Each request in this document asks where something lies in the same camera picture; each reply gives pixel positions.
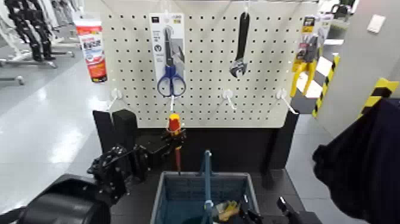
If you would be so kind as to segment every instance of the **red and white tube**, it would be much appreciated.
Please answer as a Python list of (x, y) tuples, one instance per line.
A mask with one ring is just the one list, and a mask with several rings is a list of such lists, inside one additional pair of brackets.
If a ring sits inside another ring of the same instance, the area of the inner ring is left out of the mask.
[(90, 78), (93, 82), (107, 81), (101, 21), (78, 19), (75, 25)]

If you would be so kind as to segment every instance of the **gray wall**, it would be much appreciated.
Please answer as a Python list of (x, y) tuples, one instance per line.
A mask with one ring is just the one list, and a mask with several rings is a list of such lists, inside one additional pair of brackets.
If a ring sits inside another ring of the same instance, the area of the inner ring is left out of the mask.
[[(356, 120), (378, 78), (400, 81), (399, 9), (399, 0), (360, 1), (317, 118), (331, 135)], [(367, 31), (373, 14), (386, 16), (379, 34)], [(400, 97), (400, 88), (392, 96)]]

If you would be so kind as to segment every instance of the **black cloth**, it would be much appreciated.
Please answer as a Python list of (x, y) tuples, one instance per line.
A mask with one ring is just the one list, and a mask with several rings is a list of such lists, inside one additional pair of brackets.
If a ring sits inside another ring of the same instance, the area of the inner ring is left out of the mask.
[(314, 173), (348, 216), (400, 223), (400, 99), (382, 99), (313, 154)]

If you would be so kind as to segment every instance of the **yellow pliers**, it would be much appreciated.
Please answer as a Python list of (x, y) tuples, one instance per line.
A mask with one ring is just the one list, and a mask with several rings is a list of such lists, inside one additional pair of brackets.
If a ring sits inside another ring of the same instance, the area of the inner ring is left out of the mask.
[(303, 95), (307, 94), (307, 90), (310, 87), (311, 81), (314, 79), (315, 70), (317, 68), (317, 48), (318, 48), (318, 36), (313, 36), (307, 46), (307, 51), (303, 57), (303, 62), (299, 65), (293, 77), (292, 89), (290, 91), (290, 97), (296, 95), (297, 80), (303, 71), (308, 71), (308, 79), (305, 84)]

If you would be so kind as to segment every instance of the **white rack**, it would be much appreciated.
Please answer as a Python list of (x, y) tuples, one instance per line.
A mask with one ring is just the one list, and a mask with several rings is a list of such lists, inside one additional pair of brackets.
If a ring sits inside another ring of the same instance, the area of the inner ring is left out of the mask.
[[(303, 17), (314, 2), (251, 2), (246, 75), (229, 73), (238, 48), (240, 14), (248, 2), (170, 1), (172, 13), (185, 15), (187, 90), (174, 110), (186, 127), (282, 127), (288, 112), (276, 98), (290, 89), (292, 60)], [(165, 127), (170, 100), (157, 92), (149, 13), (164, 12), (162, 1), (87, 0), (103, 21), (107, 71), (112, 88), (122, 91), (140, 127)], [(233, 91), (233, 110), (222, 93)]]

